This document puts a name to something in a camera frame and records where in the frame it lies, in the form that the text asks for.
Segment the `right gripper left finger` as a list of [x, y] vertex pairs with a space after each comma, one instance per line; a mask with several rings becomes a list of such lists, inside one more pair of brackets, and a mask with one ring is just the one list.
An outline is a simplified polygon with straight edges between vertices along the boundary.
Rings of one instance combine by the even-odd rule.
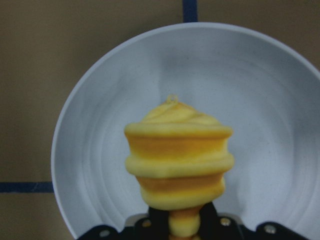
[[83, 233], [80, 240], [167, 240], [169, 212], [148, 208], [147, 213], [127, 218], [121, 231], [110, 225], [97, 225]]

